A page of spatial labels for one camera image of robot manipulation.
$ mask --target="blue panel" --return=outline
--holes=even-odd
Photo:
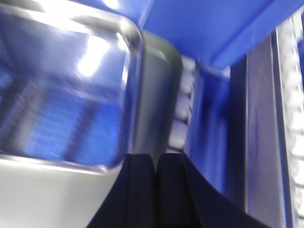
[[[201,64],[223,69],[303,4],[304,0],[155,0],[144,28]]]

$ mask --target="white surface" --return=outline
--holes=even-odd
[[[291,152],[295,156],[304,156],[304,136],[296,135]]]
[[[304,129],[304,113],[294,112],[290,114],[289,129],[302,131]]]
[[[297,209],[298,214],[304,216],[304,189],[302,187],[296,187],[295,189],[295,208]]]
[[[284,35],[284,34],[290,34],[293,33],[295,30],[295,26],[291,20],[291,18],[286,19],[282,25],[280,26],[280,34]]]
[[[180,80],[180,91],[190,95],[193,90],[194,75],[191,71],[183,69]]]
[[[189,58],[187,56],[182,56],[181,60],[182,60],[182,64],[183,64],[185,69],[187,69],[189,71],[194,71],[195,70],[196,64],[195,64],[195,61],[192,58]]]
[[[282,47],[294,49],[297,46],[297,42],[294,36],[285,36],[282,42]]]
[[[296,228],[304,228],[304,219],[299,219],[298,220],[298,225]]]
[[[290,52],[283,57],[283,68],[285,71],[289,71],[297,64],[299,64],[299,56],[296,53]]]
[[[0,227],[85,228],[117,175],[0,164]]]
[[[296,184],[304,187],[304,161],[293,158],[291,173]]]
[[[169,146],[176,150],[183,150],[187,140],[188,126],[174,119],[169,137]]]
[[[180,120],[186,121],[188,119],[190,110],[190,97],[186,94],[179,93],[177,103],[175,106],[174,116]]]
[[[301,14],[303,9],[299,9],[294,14],[294,33],[297,40],[301,40],[303,38],[303,26],[302,26],[302,19]]]
[[[285,86],[296,86],[299,83],[302,83],[302,75],[295,71],[291,71],[286,75],[283,83]]]
[[[300,105],[303,104],[304,101],[304,94],[302,91],[294,90],[289,93],[287,96],[287,105],[289,107],[295,107],[298,108]]]

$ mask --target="gray metal surface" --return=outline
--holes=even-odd
[[[106,175],[0,164],[0,227],[85,228],[118,171]]]
[[[154,164],[166,151],[179,91],[182,61],[164,39],[143,32],[144,64],[133,153],[148,153]]]
[[[272,54],[270,37],[248,54],[245,201],[249,215],[285,228]]]

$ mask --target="metal tray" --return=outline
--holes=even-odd
[[[0,90],[0,163],[118,167],[132,149],[138,28],[66,0],[0,0],[0,15],[0,76],[13,79]]]

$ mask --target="black object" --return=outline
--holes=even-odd
[[[154,228],[155,173],[148,154],[126,155],[109,195],[87,228]]]
[[[240,209],[245,208],[246,72],[247,57],[245,56],[232,66],[230,71],[225,177],[225,196]]]
[[[220,195],[185,154],[127,155],[87,228],[267,228]]]

